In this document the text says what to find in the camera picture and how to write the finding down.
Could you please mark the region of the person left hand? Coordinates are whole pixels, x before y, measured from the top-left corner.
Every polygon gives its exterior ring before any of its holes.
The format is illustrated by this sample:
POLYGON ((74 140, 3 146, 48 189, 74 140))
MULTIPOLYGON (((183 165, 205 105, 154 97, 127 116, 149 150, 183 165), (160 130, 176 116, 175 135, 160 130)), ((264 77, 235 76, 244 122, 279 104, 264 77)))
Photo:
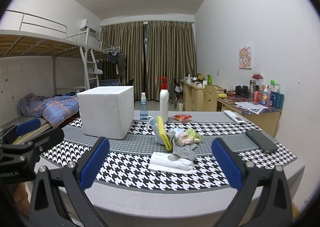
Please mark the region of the person left hand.
POLYGON ((16 208, 25 217, 29 216, 30 203, 28 200, 28 193, 25 189, 25 183, 19 183, 14 192, 14 200, 16 208))

